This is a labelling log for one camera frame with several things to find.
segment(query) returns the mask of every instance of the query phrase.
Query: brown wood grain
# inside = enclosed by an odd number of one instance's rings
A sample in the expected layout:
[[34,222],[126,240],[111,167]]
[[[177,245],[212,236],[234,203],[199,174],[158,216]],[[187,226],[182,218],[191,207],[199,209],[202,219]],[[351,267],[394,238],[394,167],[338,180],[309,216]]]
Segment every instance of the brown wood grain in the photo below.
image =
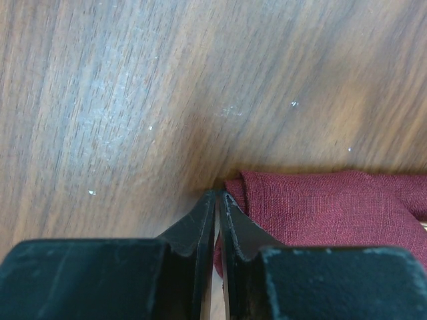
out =
[[426,1],[0,0],[0,27],[0,257],[155,236],[238,169],[427,172]]

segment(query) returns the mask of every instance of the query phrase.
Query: wooden table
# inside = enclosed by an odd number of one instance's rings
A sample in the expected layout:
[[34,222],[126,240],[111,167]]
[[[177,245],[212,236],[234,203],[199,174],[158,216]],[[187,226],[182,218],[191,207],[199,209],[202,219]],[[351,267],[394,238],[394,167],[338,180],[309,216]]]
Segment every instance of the wooden table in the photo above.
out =
[[426,172],[426,17],[424,0],[0,0],[0,256],[156,236],[239,169]]

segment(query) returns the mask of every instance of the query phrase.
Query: maroon cloth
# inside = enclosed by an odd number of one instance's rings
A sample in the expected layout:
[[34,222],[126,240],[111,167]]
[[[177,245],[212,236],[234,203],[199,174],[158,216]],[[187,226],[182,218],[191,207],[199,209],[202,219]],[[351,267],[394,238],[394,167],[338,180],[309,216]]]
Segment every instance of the maroon cloth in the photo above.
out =
[[[244,171],[226,189],[285,245],[403,247],[427,269],[427,175]],[[219,242],[214,263],[222,275]]]

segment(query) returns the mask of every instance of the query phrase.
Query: black object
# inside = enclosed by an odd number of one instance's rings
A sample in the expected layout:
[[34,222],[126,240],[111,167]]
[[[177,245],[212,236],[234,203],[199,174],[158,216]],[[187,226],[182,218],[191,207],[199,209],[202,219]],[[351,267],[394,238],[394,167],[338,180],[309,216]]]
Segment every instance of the black object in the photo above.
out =
[[[215,193],[155,239],[34,240],[0,266],[0,319],[208,319]],[[427,319],[399,248],[290,248],[221,192],[228,319]]]

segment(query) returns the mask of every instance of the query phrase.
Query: towel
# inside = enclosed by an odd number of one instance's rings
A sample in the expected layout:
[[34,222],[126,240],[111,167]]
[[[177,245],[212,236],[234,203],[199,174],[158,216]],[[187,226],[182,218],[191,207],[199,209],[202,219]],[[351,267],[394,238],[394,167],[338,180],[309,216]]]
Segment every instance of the towel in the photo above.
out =
[[[227,191],[252,220],[289,246],[397,246],[427,269],[427,175],[361,171],[241,172]],[[222,276],[217,241],[214,264]]]

